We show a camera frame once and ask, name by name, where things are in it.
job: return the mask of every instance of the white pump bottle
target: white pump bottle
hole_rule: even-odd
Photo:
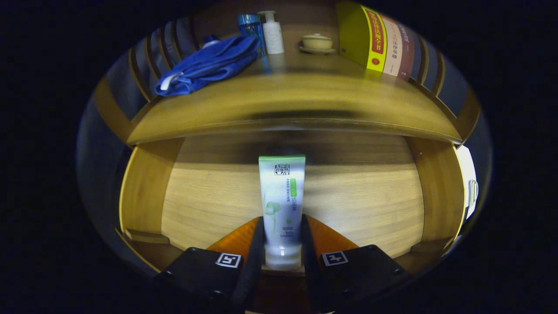
[[[283,48],[283,35],[281,34],[281,25],[275,21],[275,11],[260,11],[258,14],[266,16],[266,22],[262,24],[263,37],[266,40],[267,53],[270,55],[282,54],[285,52]]]

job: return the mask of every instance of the white tube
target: white tube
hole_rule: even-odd
[[[304,155],[259,157],[266,265],[271,269],[290,270],[301,265],[305,163]]]

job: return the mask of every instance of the blue towel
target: blue towel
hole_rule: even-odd
[[[238,36],[196,51],[165,73],[155,92],[161,96],[190,94],[210,82],[233,77],[257,58],[258,48],[257,38]],[[163,91],[161,85],[168,88]]]

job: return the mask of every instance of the wooden back panel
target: wooden back panel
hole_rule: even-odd
[[[258,156],[292,153],[306,154],[304,213],[390,256],[421,240],[422,190],[405,139],[332,131],[186,137],[166,190],[162,234],[181,249],[207,248],[261,216]]]
[[[220,39],[238,36],[238,15],[273,10],[276,11],[275,20],[281,24],[286,54],[298,53],[302,37],[316,33],[331,38],[333,48],[338,49],[339,30],[334,3],[334,0],[224,0],[193,15],[194,33],[200,44],[203,44],[203,37],[211,34]]]

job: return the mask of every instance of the white towel tag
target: white towel tag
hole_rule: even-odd
[[[171,84],[171,81],[175,78],[175,77],[179,77],[181,75],[183,75],[184,73],[180,72],[180,73],[176,73],[175,75],[171,75],[167,78],[165,78],[163,80],[163,82],[161,83],[161,90],[162,91],[166,91],[167,89],[169,89],[169,86]]]

